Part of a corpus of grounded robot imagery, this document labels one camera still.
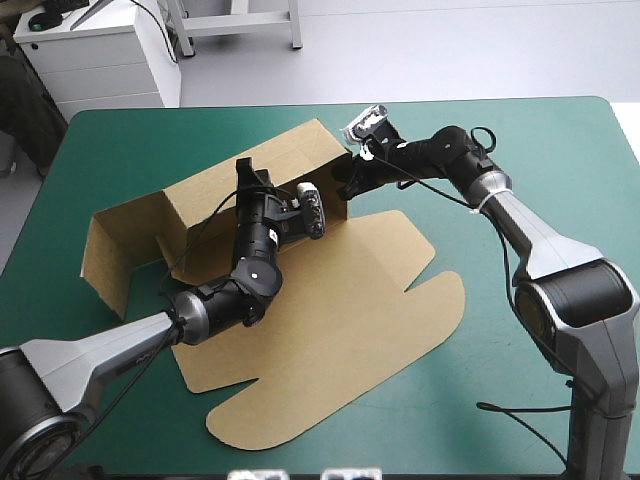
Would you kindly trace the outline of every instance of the green tabletop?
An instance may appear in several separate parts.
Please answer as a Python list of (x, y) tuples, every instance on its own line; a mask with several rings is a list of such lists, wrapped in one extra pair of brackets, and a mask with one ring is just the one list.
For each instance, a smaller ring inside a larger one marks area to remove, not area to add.
[[(336, 135), (365, 105), (309, 105), (85, 112), (75, 117), (5, 272), (0, 277), (0, 344), (74, 339), (119, 324), (79, 278), (91, 214), (156, 191), (248, 147), (318, 117)], [(514, 192), (567, 236), (598, 246), (640, 285), (640, 168), (609, 105), (599, 98), (389, 104), (407, 139), (439, 128), (485, 125), (493, 159)], [(434, 184), (448, 189), (444, 181)], [(401, 209), (437, 257), (423, 276), (462, 275), (467, 306), (442, 346), (297, 439), (245, 452), (205, 429), (207, 412), (242, 386), (194, 395), (170, 352), (69, 459), (110, 473), (221, 473), (378, 465), (387, 472), (554, 473), (551, 451), (503, 415), (475, 402), (556, 406), (569, 402), (565, 377), (552, 372), (510, 313), (501, 251), (487, 221), (420, 187), (387, 186), (356, 198), (354, 216)], [(128, 319), (164, 307), (155, 294), (163, 265), (136, 272)], [(122, 384), (109, 389), (109, 394)], [(530, 416), (562, 449), (566, 413)], [(640, 419), (628, 471), (640, 471)]]

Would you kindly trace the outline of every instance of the white floor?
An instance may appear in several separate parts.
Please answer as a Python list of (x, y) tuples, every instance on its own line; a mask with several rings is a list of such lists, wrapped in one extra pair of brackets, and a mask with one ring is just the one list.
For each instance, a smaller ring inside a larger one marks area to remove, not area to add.
[[(191, 15), (225, 3), (184, 1)], [(197, 38), (183, 106), (597, 95), (640, 158), (640, 0), (299, 2), (302, 50), (286, 29)], [(0, 179), (0, 270), (34, 197), (22, 170)]]

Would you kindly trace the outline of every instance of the flattened cardboard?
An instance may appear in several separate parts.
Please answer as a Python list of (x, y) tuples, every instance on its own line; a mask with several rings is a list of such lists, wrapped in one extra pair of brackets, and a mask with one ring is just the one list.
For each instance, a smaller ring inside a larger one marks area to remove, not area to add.
[[(314, 182), (321, 191), (329, 227), (344, 221), (346, 203), (338, 198), (339, 185), (330, 171), (334, 162), (349, 156), (313, 119), (164, 190), (98, 212), (91, 219), (80, 276), (124, 318), (133, 270), (161, 257), (174, 263), (202, 221), (235, 190), (237, 158), (252, 157), (255, 169), (268, 168), (274, 185), (289, 191), (295, 191), (300, 181)], [(211, 222), (199, 244), (173, 270), (174, 278), (195, 285), (228, 273), (234, 205), (231, 199)]]
[(342, 222), (280, 255), (285, 284), (261, 323), (174, 347), (193, 392), (258, 379), (209, 413), (209, 431), (245, 450), (275, 447), (441, 344), (464, 312), (460, 277), (405, 292), (434, 255), (398, 211)]

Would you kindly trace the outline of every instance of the chair leg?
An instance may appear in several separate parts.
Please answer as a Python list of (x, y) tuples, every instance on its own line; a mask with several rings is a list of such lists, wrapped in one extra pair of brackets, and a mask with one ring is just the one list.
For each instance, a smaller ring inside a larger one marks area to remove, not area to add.
[(169, 13), (171, 14), (171, 22), (173, 23), (173, 28), (176, 31), (176, 35), (178, 35), (178, 41), (180, 42), (180, 48), (182, 49), (182, 54), (185, 57), (193, 57), (196, 52), (193, 50), (191, 43), (189, 42), (189, 35), (187, 35), (187, 31), (184, 28), (184, 23), (182, 23), (182, 7), (178, 3), (180, 0), (167, 0), (167, 7), (169, 7)]
[(294, 49), (298, 50), (302, 48), (302, 33), (300, 32), (298, 0), (289, 0), (289, 19), (291, 20), (291, 45)]

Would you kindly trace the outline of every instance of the black cable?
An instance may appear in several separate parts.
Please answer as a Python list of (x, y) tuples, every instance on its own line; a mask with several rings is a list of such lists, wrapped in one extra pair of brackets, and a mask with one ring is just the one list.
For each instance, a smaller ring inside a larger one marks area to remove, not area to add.
[(267, 191), (277, 191), (280, 193), (284, 193), (286, 195), (288, 195), (291, 198), (296, 198), (294, 194), (292, 194), (291, 192), (289, 192), (288, 190), (285, 190), (283, 188), (278, 188), (278, 187), (271, 187), (271, 186), (267, 186), (267, 185), (252, 185), (252, 186), (248, 186), (248, 187), (241, 187), (237, 190), (234, 190), (233, 192), (231, 192), (229, 195), (227, 195), (221, 202), (220, 204), (213, 210), (213, 212), (202, 222), (202, 224), (200, 225), (200, 229), (198, 230), (198, 232), (196, 233), (196, 235), (191, 239), (191, 241), (187, 244), (187, 246), (185, 247), (185, 249), (182, 251), (182, 253), (180, 253), (180, 255), (178, 255), (178, 257), (176, 258), (176, 260), (173, 262), (172, 265), (170, 265), (167, 270), (164, 272), (164, 274), (162, 275), (162, 278), (160, 279), (160, 282), (158, 284), (158, 294), (164, 297), (167, 297), (170, 301), (170, 303), (173, 303), (170, 299), (170, 297), (166, 294), (166, 292), (163, 290), (163, 285), (164, 282), (167, 280), (167, 278), (169, 278), (169, 275), (171, 275), (171, 272), (178, 266), (178, 264), (180, 262), (182, 262), (182, 260), (189, 254), (189, 252), (191, 251), (191, 249), (196, 245), (196, 243), (198, 242), (198, 240), (200, 239), (200, 237), (202, 236), (202, 234), (204, 233), (204, 231), (207, 229), (207, 227), (209, 226), (209, 223), (211, 223), (211, 220), (213, 220), (213, 217), (215, 217), (220, 210), (222, 209), (222, 207), (224, 207), (224, 205), (231, 200), (234, 196), (236, 196), (238, 193), (241, 192), (246, 192), (246, 191), (251, 191), (251, 190), (267, 190)]
[(493, 403), (478, 402), (476, 407), (486, 412), (499, 412), (499, 413), (556, 413), (556, 412), (568, 412), (573, 409), (571, 405), (562, 405), (560, 407), (543, 407), (543, 408), (505, 408)]
[(466, 208), (469, 208), (469, 209), (473, 208), (471, 205), (469, 205), (464, 200), (460, 200), (459, 198), (453, 197), (453, 196), (449, 195), (448, 193), (445, 193), (442, 190), (439, 190), (436, 187), (433, 187), (433, 186), (429, 185), (428, 183), (423, 182), (420, 178), (418, 178), (415, 175), (407, 172), (406, 170), (398, 167), (397, 165), (394, 165), (393, 163), (390, 163), (389, 160), (388, 160), (389, 159), (389, 149), (387, 149), (385, 151), (384, 159), (382, 159), (382, 158), (380, 158), (380, 157), (378, 157), (376, 155), (374, 155), (373, 158), (375, 160), (377, 160), (378, 162), (380, 162), (380, 163), (382, 163), (382, 164), (384, 164), (384, 165), (386, 165), (388, 167), (394, 168), (396, 171), (398, 171), (398, 172), (402, 173), (403, 175), (406, 175), (407, 177), (409, 177), (412, 181), (416, 182), (419, 185), (422, 185), (425, 188), (428, 188), (432, 192), (437, 193), (438, 195), (446, 198), (447, 200), (451, 200), (452, 202), (455, 202), (458, 205), (462, 205), (463, 207), (466, 207)]
[(571, 407), (552, 407), (552, 408), (546, 408), (546, 409), (545, 408), (517, 408), (516, 409), (516, 408), (502, 408), (502, 407), (499, 407), (497, 405), (493, 405), (491, 403), (486, 403), (486, 402), (478, 402), (476, 404), (476, 407), (478, 407), (480, 410), (485, 410), (485, 411), (488, 411), (488, 412), (504, 413), (507, 417), (515, 420), (520, 425), (522, 425), (524, 428), (526, 428), (531, 433), (533, 433), (536, 437), (538, 437), (539, 440), (542, 440), (542, 442), (547, 447), (549, 447), (551, 450), (553, 450), (553, 453), (555, 453), (558, 456), (558, 458), (562, 461), (562, 463), (564, 464), (565, 467), (568, 466), (567, 459), (562, 454), (562, 452), (560, 452), (560, 450), (558, 450), (558, 447), (556, 447), (553, 443), (551, 443), (544, 435), (542, 435), (540, 432), (538, 432), (535, 428), (533, 428), (527, 422), (522, 420), (517, 415), (514, 415), (513, 412), (515, 412), (515, 411), (520, 411), (522, 413), (564, 412), (566, 410), (571, 410)]
[(174, 52), (171, 50), (171, 42), (167, 38), (167, 35), (165, 34), (164, 29), (162, 28), (162, 25), (160, 24), (160, 21), (156, 18), (156, 16), (153, 13), (151, 13), (151, 10), (149, 10), (147, 7), (142, 5), (137, 0), (129, 0), (129, 1), (131, 3), (137, 5), (141, 9), (143, 9), (145, 12), (147, 12), (151, 16), (151, 18), (153, 18), (153, 21), (156, 22), (156, 25), (158, 25), (158, 28), (160, 29), (160, 33), (162, 34), (162, 39), (164, 40), (164, 44), (167, 47), (167, 52), (169, 53), (169, 58), (171, 58), (171, 61), (177, 65), (178, 64), (178, 59), (175, 57)]
[(55, 471), (56, 468), (69, 456), (71, 455), (81, 444), (84, 442), (89, 435), (91, 435), (100, 424), (107, 418), (107, 416), (113, 411), (114, 408), (120, 403), (120, 400), (129, 393), (129, 390), (133, 387), (133, 385), (144, 375), (147, 371), (151, 363), (156, 359), (160, 351), (166, 346), (167, 342), (171, 338), (171, 335), (179, 328), (178, 323), (173, 323), (173, 325), (167, 330), (165, 335), (162, 337), (162, 340), (155, 349), (151, 352), (151, 354), (144, 361), (138, 372), (127, 382), (127, 384), (120, 390), (118, 395), (111, 401), (111, 403), (104, 409), (104, 411), (98, 416), (96, 421), (78, 438), (75, 444), (67, 451), (65, 451), (62, 455), (60, 455), (56, 461), (49, 467), (49, 469), (43, 474), (42, 480), (47, 480), (51, 476), (51, 474)]

